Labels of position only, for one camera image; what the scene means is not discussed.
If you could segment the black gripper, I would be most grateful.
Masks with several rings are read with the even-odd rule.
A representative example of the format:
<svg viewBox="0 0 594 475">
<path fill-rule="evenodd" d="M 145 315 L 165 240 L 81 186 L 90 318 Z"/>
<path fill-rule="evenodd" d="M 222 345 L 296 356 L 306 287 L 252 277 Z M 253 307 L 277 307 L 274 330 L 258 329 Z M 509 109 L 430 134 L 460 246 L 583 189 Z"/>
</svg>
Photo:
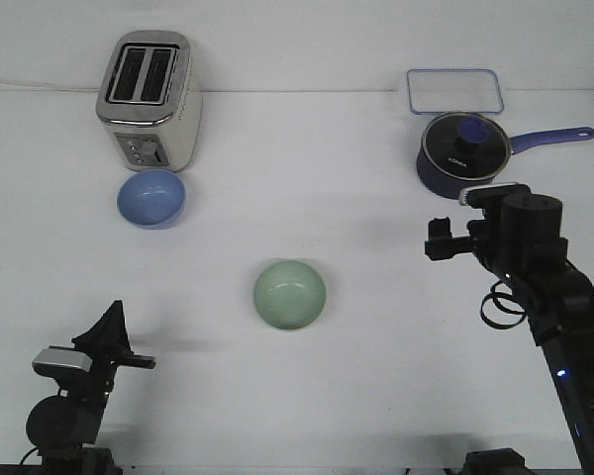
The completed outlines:
<svg viewBox="0 0 594 475">
<path fill-rule="evenodd" d="M 114 390 L 119 367 L 154 369 L 156 366 L 154 356 L 131 351 L 121 300 L 115 300 L 102 317 L 72 343 L 93 361 L 88 373 L 72 372 L 53 377 L 58 387 L 73 399 L 106 401 Z"/>
<path fill-rule="evenodd" d="M 531 191 L 476 210 L 482 218 L 468 222 L 464 237 L 452 235 L 449 217 L 431 219 L 425 255 L 436 261 L 471 253 L 498 277 L 563 271 L 567 240 L 560 236 L 562 203 L 558 199 Z"/>
</svg>

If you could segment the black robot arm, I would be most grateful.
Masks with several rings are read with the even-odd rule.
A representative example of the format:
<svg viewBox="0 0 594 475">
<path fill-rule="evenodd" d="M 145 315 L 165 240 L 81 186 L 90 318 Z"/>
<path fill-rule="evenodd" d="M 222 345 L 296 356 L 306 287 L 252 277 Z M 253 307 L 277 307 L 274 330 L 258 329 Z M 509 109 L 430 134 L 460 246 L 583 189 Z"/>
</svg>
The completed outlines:
<svg viewBox="0 0 594 475">
<path fill-rule="evenodd" d="M 585 474 L 594 474 L 594 286 L 568 259 L 560 234 L 562 203 L 526 184 L 463 189 L 458 201 L 479 220 L 454 237 L 447 218 L 428 223 L 425 254 L 473 254 L 497 277 L 485 302 L 528 323 L 546 361 Z"/>
<path fill-rule="evenodd" d="M 120 367 L 152 370 L 155 358 L 132 351 L 123 302 L 114 301 L 71 347 L 51 345 L 32 361 L 57 393 L 29 413 L 26 434 L 42 462 L 39 474 L 121 474 L 109 448 L 95 445 Z"/>
</svg>

